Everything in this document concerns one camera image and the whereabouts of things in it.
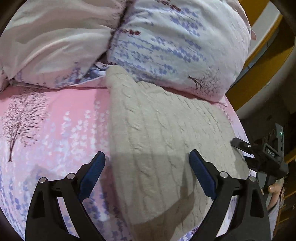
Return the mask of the person's right hand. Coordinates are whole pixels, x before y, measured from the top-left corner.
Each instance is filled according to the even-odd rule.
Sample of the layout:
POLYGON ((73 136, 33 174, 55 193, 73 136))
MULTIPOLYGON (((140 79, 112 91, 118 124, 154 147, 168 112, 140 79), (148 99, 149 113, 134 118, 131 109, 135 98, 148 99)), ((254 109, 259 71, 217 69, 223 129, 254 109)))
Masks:
POLYGON ((268 194, 265 204, 267 207, 267 211, 270 213, 274 209, 279 209, 281 199, 283 198, 283 195, 285 193, 285 188, 283 187, 283 184, 274 183, 268 186, 267 191, 268 194))

